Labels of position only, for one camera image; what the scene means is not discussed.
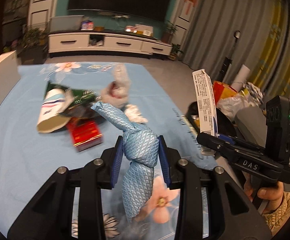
drawer handle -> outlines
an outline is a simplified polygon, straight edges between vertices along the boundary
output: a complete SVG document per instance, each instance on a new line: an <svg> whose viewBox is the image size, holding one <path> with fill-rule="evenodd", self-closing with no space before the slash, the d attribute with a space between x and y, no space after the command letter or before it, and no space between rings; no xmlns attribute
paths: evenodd
<svg viewBox="0 0 290 240"><path fill-rule="evenodd" d="M156 49L156 50L160 50L160 51L162 51L163 49L158 49L158 48L154 48L154 47L152 47L152 49Z"/></svg>
<svg viewBox="0 0 290 240"><path fill-rule="evenodd" d="M61 41L61 43L75 43L76 41Z"/></svg>
<svg viewBox="0 0 290 240"><path fill-rule="evenodd" d="M117 42L116 44L118 44L118 45L126 45L126 46L131 46L131 43L123 43L123 42Z"/></svg>

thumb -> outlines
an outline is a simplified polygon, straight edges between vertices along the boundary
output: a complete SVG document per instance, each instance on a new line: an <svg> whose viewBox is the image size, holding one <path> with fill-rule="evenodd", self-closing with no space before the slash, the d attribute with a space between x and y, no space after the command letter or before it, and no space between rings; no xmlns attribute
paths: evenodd
<svg viewBox="0 0 290 240"><path fill-rule="evenodd" d="M284 185L282 182L278 182L275 187L261 188L257 192L257 196L261 199L278 200L282 197L284 192Z"/></svg>

floor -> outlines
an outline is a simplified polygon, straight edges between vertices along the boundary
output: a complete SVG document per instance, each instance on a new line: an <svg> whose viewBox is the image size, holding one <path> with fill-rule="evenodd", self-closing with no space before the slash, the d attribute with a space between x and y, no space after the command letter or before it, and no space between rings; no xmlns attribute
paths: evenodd
<svg viewBox="0 0 290 240"><path fill-rule="evenodd" d="M180 61L97 55L54 57L47 59L45 63L72 61L127 62L140 64L147 69L182 113L185 114L189 104L196 101L192 77L193 70Z"/></svg>

pink flower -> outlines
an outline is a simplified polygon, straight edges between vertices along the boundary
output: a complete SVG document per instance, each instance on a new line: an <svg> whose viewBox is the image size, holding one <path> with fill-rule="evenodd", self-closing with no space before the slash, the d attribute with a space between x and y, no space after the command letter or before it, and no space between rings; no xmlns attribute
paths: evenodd
<svg viewBox="0 0 290 240"><path fill-rule="evenodd" d="M166 187L162 176L154 179L152 196L140 213L135 217L136 221L143 220L153 210L153 220L158 224L166 223L170 220L170 214L167 207L172 206L170 201L178 196L179 189L170 190Z"/></svg>
<svg viewBox="0 0 290 240"><path fill-rule="evenodd" d="M58 69L56 69L55 71L65 71L65 72L69 72L71 71L72 68L80 68L81 65L80 64L76 64L76 62L64 62L64 63L57 63L56 67L58 67Z"/></svg>

toothpaste box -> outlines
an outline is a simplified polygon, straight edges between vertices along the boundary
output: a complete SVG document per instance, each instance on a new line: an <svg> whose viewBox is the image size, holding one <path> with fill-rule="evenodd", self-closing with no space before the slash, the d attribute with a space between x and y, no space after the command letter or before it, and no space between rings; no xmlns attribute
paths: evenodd
<svg viewBox="0 0 290 240"><path fill-rule="evenodd" d="M204 69L193 72L200 132L217 136L217 116L211 78ZM214 156L215 151L207 147L201 148L201 154Z"/></svg>

